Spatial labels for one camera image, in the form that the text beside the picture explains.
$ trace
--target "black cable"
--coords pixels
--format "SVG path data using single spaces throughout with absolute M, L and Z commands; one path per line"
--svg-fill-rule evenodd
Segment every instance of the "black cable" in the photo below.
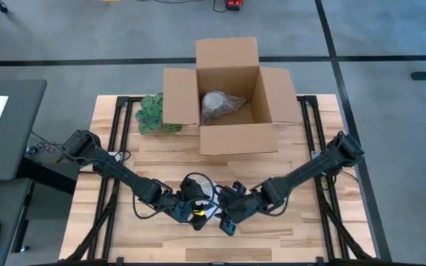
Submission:
M 39 139 L 41 138 L 34 131 L 31 131 L 31 134 L 34 134 Z M 35 138 L 31 137 L 31 136 L 29 136 L 29 138 L 31 140 L 35 141 L 35 145 L 34 146 L 37 148 L 37 152 L 35 154 L 37 154 L 37 153 L 43 153 L 43 152 L 47 152 L 47 153 L 52 154 L 52 153 L 55 152 L 54 148 L 57 148 L 57 147 L 63 145 L 63 143 L 50 143 L 50 142 L 40 141 L 40 140 L 37 140 L 37 139 L 35 139 Z
M 194 199 L 191 199 L 191 200 L 187 201 L 187 202 L 185 203 L 185 205 L 188 205 L 188 204 L 190 204 L 190 203 L 192 203 L 192 202 L 202 201 L 202 200 L 203 200 L 203 201 L 207 201 L 207 202 L 208 202 L 208 203 L 210 203 L 210 204 L 213 204 L 214 206 L 216 206 L 216 207 L 217 207 L 217 209 L 218 209 L 218 208 L 220 208 L 220 206 L 219 206 L 216 202 L 214 202 L 214 201 L 212 201 L 212 200 L 210 200 L 210 199 L 204 199 L 204 198 L 194 198 Z M 132 200 L 132 209 L 134 210 L 134 215 L 135 215 L 137 218 L 139 218 L 139 219 L 150 219 L 150 218 L 152 218 L 152 217 L 154 217 L 154 216 L 156 216 L 156 215 L 158 215 L 158 214 L 160 214 L 160 213 L 163 213 L 164 211 L 168 211 L 168 210 L 171 210 L 171 209 L 173 209 L 173 208 L 175 208 L 175 206 L 164 207 L 164 208 L 162 208 L 162 209 L 156 210 L 154 213 L 152 213 L 152 214 L 150 214 L 150 215 L 148 215 L 148 216 L 141 216 L 141 215 L 138 213 L 137 209 L 136 209 L 134 199 Z M 207 221 L 208 221 L 209 219 L 211 219 L 213 216 L 214 216 L 214 213 L 213 213 L 212 215 L 210 215 L 210 217 L 208 217 L 208 218 L 207 218 Z
M 334 188 L 334 185 L 337 183 L 337 176 L 334 175 L 331 178 L 333 178 L 333 181 L 331 181 L 331 186 L 329 188 L 323 188 L 323 184 L 320 182 L 319 186 L 323 191 L 329 191 L 330 189 Z
M 116 158 L 116 156 L 118 156 L 118 154 L 120 153 L 124 153 L 124 154 L 128 154 L 129 156 L 127 158 L 124 158 L 124 154 L 123 154 L 123 162 L 126 162 L 127 160 L 129 160 L 129 158 L 131 158 L 131 152 L 130 151 L 118 151 L 114 158 Z
M 288 206 L 288 199 L 290 199 L 290 195 L 291 195 L 291 193 L 289 193 L 288 195 L 287 195 L 287 197 L 285 198 L 285 204 L 284 204 L 284 208 L 279 212 L 279 213 L 277 213 L 277 214 L 270 214 L 270 213 L 266 213 L 265 211 L 258 211 L 258 213 L 260 213 L 260 214 L 264 214 L 264 215 L 266 215 L 266 216 L 270 216 L 270 217 L 278 217 L 278 216 L 281 216 L 282 214 L 284 214 L 285 213 L 285 210 L 287 210 L 287 206 Z
M 342 171 L 341 172 L 341 174 L 346 174 L 346 175 L 348 175 L 349 177 L 353 177 L 357 182 L 359 182 L 359 179 L 357 178 L 357 177 L 355 177 L 354 175 L 352 175 L 352 174 L 350 174 L 350 173 L 348 173 L 348 172 L 346 172 L 346 171 Z
M 161 4 L 186 4 L 186 3 L 190 3 L 190 2 L 196 2 L 196 1 L 205 1 L 205 0 L 186 0 L 186 1 L 161 1 L 161 0 L 152 0 L 152 1 L 156 1 L 157 3 L 161 3 Z M 218 12 L 218 13 L 225 13 L 228 11 L 228 8 L 225 7 L 225 10 L 217 10 L 216 9 L 216 0 L 213 0 L 213 11 Z
M 221 188 L 221 189 L 225 189 L 222 185 L 216 185 L 213 189 L 213 192 L 217 195 L 220 196 L 220 192 L 217 191 L 217 188 Z
M 152 0 L 161 4 L 186 4 L 194 1 L 205 1 L 205 0 L 185 0 L 185 1 L 161 1 L 161 0 Z
M 225 2 L 225 9 L 224 10 L 217 10 L 215 7 L 216 7 L 216 0 L 213 0 L 213 11 L 215 11 L 215 12 L 218 12 L 218 13 L 225 13 L 225 12 L 228 12 L 228 7 L 226 7 L 226 1 L 227 0 L 224 0 L 224 2 Z
M 183 179 L 186 179 L 186 178 L 188 178 L 191 174 L 197 174 L 197 175 L 199 175 L 199 176 L 201 176 L 201 177 L 203 177 L 203 178 L 205 178 L 209 183 L 210 183 L 210 186 L 212 187 L 212 198 L 209 200 L 209 203 L 212 201 L 212 200 L 214 200 L 214 195 L 215 195 L 215 186 L 213 185 L 213 181 L 212 181 L 212 179 L 211 178 L 209 178 L 208 176 L 206 176 L 205 174 L 202 174 L 202 173 L 198 173 L 198 172 L 192 172 L 192 173 L 190 173 L 190 174 L 187 174 Z M 214 216 L 214 214 L 218 211 L 218 208 L 220 207 L 218 204 L 215 204 L 216 205 L 216 209 L 213 211 L 213 213 L 212 213 L 212 215 L 210 215 L 207 219 L 206 219 L 206 221 L 208 222 L 213 216 Z

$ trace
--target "wooden table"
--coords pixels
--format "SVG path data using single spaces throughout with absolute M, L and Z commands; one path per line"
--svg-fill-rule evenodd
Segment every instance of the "wooden table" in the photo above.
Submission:
M 90 130 L 100 136 L 105 148 L 116 98 L 117 95 L 98 96 L 90 126 Z M 343 122 L 335 95 L 317 95 L 317 98 L 328 142 L 343 130 Z M 132 117 L 139 108 L 136 103 Z M 277 153 L 227 156 L 199 155 L 199 130 L 195 126 L 187 126 L 177 134 L 147 136 L 141 136 L 137 126 L 133 119 L 127 145 L 132 156 L 125 166 L 141 176 L 159 179 L 174 189 L 178 189 L 181 180 L 193 171 L 202 172 L 221 185 L 232 185 L 238 180 L 251 188 L 267 177 L 284 175 L 310 160 L 302 123 L 276 126 L 279 134 Z M 353 169 L 347 168 L 346 171 L 355 175 Z M 336 184 L 343 222 L 356 241 L 373 256 L 373 243 L 358 183 L 349 174 L 340 174 Z M 70 255 L 92 227 L 100 182 L 101 178 L 94 174 L 78 177 L 60 258 Z M 152 212 L 142 203 L 138 202 L 136 206 L 141 215 Z M 314 183 L 309 180 L 294 189 L 288 210 L 280 217 L 257 214 L 239 224 L 235 236 L 225 235 L 218 228 L 218 221 L 210 221 L 201 231 L 194 231 L 190 225 L 179 225 L 165 214 L 149 220 L 137 219 L 132 211 L 131 189 L 122 185 L 109 260 L 113 262 L 122 256 L 125 262 L 314 262 L 317 256 L 326 257 L 319 215 Z M 339 255 L 338 238 L 332 224 L 331 231 L 334 250 Z M 101 256 L 104 229 L 102 232 L 96 257 Z

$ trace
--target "plastic bag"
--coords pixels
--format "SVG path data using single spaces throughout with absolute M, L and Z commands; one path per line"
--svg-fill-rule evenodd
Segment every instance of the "plastic bag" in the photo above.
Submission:
M 201 121 L 208 126 L 212 119 L 236 112 L 246 99 L 227 95 L 221 91 L 207 92 L 202 100 Z

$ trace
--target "robotic arm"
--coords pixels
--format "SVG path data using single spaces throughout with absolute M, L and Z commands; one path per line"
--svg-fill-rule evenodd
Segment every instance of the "robotic arm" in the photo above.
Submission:
M 164 212 L 179 223 L 190 223 L 200 230 L 207 222 L 203 205 L 195 202 L 208 200 L 195 180 L 186 178 L 180 184 L 180 191 L 173 190 L 159 180 L 140 177 L 123 166 L 101 148 L 100 138 L 86 130 L 76 131 L 63 145 L 64 156 L 80 166 L 93 164 L 93 170 L 103 178 L 113 177 L 132 189 L 133 197 L 148 205 L 156 212 Z M 234 234 L 235 225 L 259 212 L 277 216 L 271 212 L 285 205 L 292 190 L 312 177 L 321 174 L 338 174 L 342 167 L 356 165 L 364 152 L 354 139 L 343 132 L 327 145 L 322 153 L 308 163 L 284 177 L 269 178 L 250 190 L 239 182 L 233 188 L 222 187 L 218 194 L 221 214 L 220 228 L 228 235 Z

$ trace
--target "cardboard box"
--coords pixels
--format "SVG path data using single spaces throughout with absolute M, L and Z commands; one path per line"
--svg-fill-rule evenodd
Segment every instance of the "cardboard box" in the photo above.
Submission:
M 163 122 L 199 125 L 201 154 L 277 151 L 272 123 L 302 120 L 288 70 L 260 67 L 256 38 L 208 39 L 196 47 L 196 70 L 164 70 Z M 247 103 L 201 126 L 201 99 L 214 90 Z

